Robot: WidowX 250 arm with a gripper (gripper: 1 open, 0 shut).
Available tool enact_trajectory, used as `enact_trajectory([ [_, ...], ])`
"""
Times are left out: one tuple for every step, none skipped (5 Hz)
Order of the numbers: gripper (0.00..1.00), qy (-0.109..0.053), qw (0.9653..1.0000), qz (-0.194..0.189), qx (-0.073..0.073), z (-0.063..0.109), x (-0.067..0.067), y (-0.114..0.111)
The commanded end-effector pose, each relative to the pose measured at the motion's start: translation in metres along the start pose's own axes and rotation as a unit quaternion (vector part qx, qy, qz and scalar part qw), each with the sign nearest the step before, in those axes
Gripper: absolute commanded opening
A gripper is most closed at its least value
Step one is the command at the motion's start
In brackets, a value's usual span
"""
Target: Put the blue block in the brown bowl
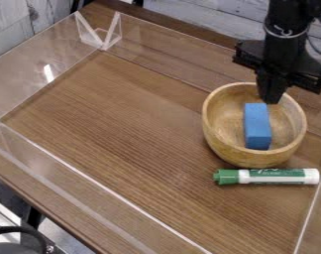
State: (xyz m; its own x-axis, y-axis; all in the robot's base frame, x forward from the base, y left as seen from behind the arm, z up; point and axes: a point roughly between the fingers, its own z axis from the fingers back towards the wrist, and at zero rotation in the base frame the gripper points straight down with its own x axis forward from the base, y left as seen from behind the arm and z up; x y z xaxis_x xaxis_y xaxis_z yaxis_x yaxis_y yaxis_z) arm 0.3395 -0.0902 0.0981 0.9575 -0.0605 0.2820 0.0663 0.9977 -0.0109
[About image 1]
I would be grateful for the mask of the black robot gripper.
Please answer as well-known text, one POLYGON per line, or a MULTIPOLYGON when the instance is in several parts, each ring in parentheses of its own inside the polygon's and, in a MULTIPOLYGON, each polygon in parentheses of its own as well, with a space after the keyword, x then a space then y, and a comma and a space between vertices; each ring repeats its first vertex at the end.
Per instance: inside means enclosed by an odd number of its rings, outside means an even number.
POLYGON ((241 40, 235 49, 234 62, 254 70, 258 95, 266 104, 277 104, 291 86, 321 93, 321 62, 307 53, 305 37, 241 40))

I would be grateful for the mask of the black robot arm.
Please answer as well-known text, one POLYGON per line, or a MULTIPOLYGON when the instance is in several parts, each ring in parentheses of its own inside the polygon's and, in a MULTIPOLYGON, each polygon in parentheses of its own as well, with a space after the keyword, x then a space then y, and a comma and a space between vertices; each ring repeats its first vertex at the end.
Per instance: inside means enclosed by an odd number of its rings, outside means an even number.
POLYGON ((307 53, 321 0, 269 0, 263 40, 238 41, 234 62, 254 70, 259 98, 277 104, 287 88, 321 93, 321 62, 307 53))

